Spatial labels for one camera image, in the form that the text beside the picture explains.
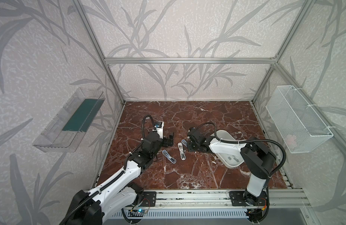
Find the white wire mesh basket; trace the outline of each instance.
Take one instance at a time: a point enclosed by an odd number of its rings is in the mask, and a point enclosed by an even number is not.
[[[292,85],[277,86],[266,108],[291,153],[310,152],[333,137],[312,105]]]

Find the green mat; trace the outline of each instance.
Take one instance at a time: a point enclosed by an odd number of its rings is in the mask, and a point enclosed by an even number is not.
[[[103,102],[102,99],[85,99],[62,130],[87,132]]]

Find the red marble tabletop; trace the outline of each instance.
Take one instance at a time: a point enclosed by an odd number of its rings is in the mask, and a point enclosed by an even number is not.
[[[186,160],[180,159],[178,142],[187,138],[190,127],[213,121],[218,130],[228,131],[236,140],[251,136],[264,138],[261,127],[248,101],[160,101],[127,102],[108,156],[104,162],[98,184],[104,182],[122,166],[129,151],[139,145],[141,122],[144,115],[152,115],[155,121],[164,121],[164,136],[174,132],[174,146],[162,148],[158,161],[134,180],[144,189],[245,189],[250,172],[245,163],[228,169],[214,155],[188,152]],[[146,119],[146,127],[151,122]],[[204,134],[212,134],[213,126],[201,128]],[[177,162],[172,164],[162,154],[166,149]],[[286,188],[282,175],[277,172],[269,182],[270,188]]]

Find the wallpaper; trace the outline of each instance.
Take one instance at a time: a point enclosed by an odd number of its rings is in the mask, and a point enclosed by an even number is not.
[[[303,2],[82,0],[105,57],[274,57]],[[127,100],[251,100],[268,65],[110,67]]]
[[[287,149],[265,108],[278,85],[288,84],[275,71],[254,105],[265,132]],[[280,150],[272,147],[281,158]],[[346,159],[332,140],[309,153],[292,154],[287,151],[284,170],[294,188],[304,189],[321,225],[346,225]]]
[[[123,64],[111,67],[111,71],[124,90],[123,97],[132,101],[248,101],[268,67],[268,64]]]
[[[32,146],[78,87],[106,100],[76,152]],[[70,1],[0,0],[0,225],[58,224],[93,185],[120,109]]]
[[[316,3],[280,63],[346,138],[346,0]]]

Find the side wall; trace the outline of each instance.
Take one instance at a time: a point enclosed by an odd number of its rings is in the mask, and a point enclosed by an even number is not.
[[[316,1],[279,63],[346,138],[346,1]],[[275,71],[255,106],[268,135],[283,142],[265,109],[277,85],[288,84]],[[288,152],[285,170],[322,225],[346,224],[346,159],[332,140]]]
[[[78,87],[106,100],[76,152],[33,147]],[[0,1],[0,225],[58,224],[91,188],[120,109],[70,1]]]
[[[303,2],[82,0],[105,57],[274,57]],[[111,65],[132,101],[251,100],[267,68]]]

